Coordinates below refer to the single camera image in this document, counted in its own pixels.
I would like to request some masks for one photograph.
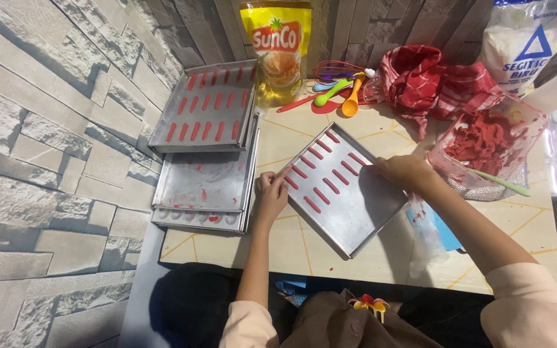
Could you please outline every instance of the red cloth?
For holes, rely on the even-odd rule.
[[[434,47],[397,47],[384,55],[381,68],[386,101],[395,114],[418,123],[418,140],[425,137],[425,116],[447,120],[488,109],[504,97],[481,62],[450,65]]]

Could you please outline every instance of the blue paper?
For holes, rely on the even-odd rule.
[[[410,224],[414,225],[411,209],[407,210],[407,218],[410,219]],[[442,221],[442,218],[437,215],[435,210],[433,211],[433,222],[435,223],[435,227],[439,232],[439,238],[442,240],[442,245],[444,245],[446,251],[456,250],[462,247],[457,237],[455,237],[451,229]]]

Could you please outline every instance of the sleeve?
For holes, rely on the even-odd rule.
[[[229,318],[220,340],[220,348],[276,348],[277,332],[272,326],[268,310],[253,301],[229,304]]]
[[[495,300],[480,320],[494,347],[557,347],[557,284],[545,267],[506,265],[486,280]]]

